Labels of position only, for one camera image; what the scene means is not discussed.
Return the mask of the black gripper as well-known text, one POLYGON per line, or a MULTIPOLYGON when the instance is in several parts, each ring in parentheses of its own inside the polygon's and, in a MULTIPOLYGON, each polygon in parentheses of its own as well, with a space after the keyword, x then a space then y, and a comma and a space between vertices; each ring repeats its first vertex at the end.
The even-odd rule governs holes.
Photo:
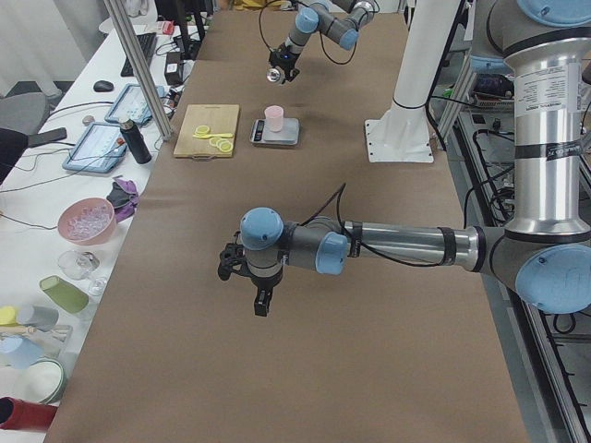
POLYGON ((256 316, 266 317, 270 312, 272 291, 283 278, 283 265, 280 264, 277 270, 272 270, 270 276, 256 274, 247 263, 245 248, 240 243, 239 236, 240 232, 236 231, 233 240, 227 243, 220 253, 218 277, 222 281, 228 281, 234 273, 250 278, 258 290, 254 300, 254 313, 256 316))
POLYGON ((277 67, 284 72, 284 83, 291 82, 299 74, 299 70, 296 68, 298 57, 298 54, 292 53, 288 47, 282 44, 270 51, 269 65, 270 67, 277 67))

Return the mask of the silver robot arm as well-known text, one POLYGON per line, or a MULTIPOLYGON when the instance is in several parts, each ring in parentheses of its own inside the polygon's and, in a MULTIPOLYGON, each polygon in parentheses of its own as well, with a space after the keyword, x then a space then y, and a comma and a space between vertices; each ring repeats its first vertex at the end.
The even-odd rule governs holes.
POLYGON ((354 50, 360 30, 379 11, 377 1, 306 1, 284 42, 270 49, 267 80, 275 84, 293 81, 299 74, 296 62, 314 33, 346 51, 354 50))
MULTIPOLYGON (((270 48, 267 78, 292 81, 296 61, 313 33, 344 49, 378 10, 376 1, 333 1, 348 13, 337 19, 326 1, 298 11, 285 42, 270 48)), ((385 157, 373 162, 428 161, 423 108, 438 74, 436 55, 446 52, 464 1, 418 1, 392 107, 367 120, 369 145, 385 157)), ((270 208, 255 208, 240 222, 233 243, 220 254, 218 275, 249 278, 257 287, 255 315, 269 313, 283 266, 338 275, 347 257, 369 254, 417 268, 461 266, 488 274, 524 302, 548 314, 590 306, 590 226, 579 216, 581 61, 590 51, 590 1, 475 1, 471 65, 480 73, 513 72, 513 166, 472 189, 513 176, 513 213, 501 227, 413 228, 343 221, 344 184, 303 222, 283 221, 270 208)))

